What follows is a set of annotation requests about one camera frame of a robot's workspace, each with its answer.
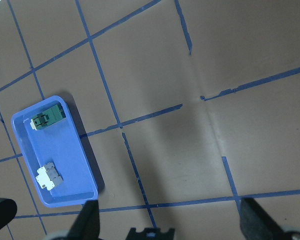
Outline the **black left gripper seen below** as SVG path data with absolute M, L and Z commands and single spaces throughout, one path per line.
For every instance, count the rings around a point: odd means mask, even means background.
M 147 227 L 143 231 L 137 231 L 136 228 L 131 228 L 126 240 L 173 240 L 174 236 L 174 228 L 169 228 L 166 232 L 161 232 L 160 228 Z

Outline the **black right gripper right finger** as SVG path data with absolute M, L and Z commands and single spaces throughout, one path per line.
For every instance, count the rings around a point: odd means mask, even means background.
M 284 231 L 254 198 L 240 201 L 240 229 L 246 240 L 296 240 L 296 231 Z

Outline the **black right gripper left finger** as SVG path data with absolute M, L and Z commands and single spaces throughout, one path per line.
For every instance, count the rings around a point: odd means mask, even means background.
M 98 200 L 88 200 L 73 225 L 67 240 L 98 240 L 100 235 L 100 213 Z

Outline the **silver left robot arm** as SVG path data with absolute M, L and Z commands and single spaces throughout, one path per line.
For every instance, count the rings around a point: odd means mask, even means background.
M 13 199 L 0 198 L 0 230 L 10 223 L 17 214 L 17 204 Z M 88 200 L 71 228 L 48 234 L 46 240 L 98 240 L 100 235 L 99 202 Z M 131 228 L 127 240 L 173 240 L 175 229 L 162 232 L 159 228 L 145 228 L 138 232 Z

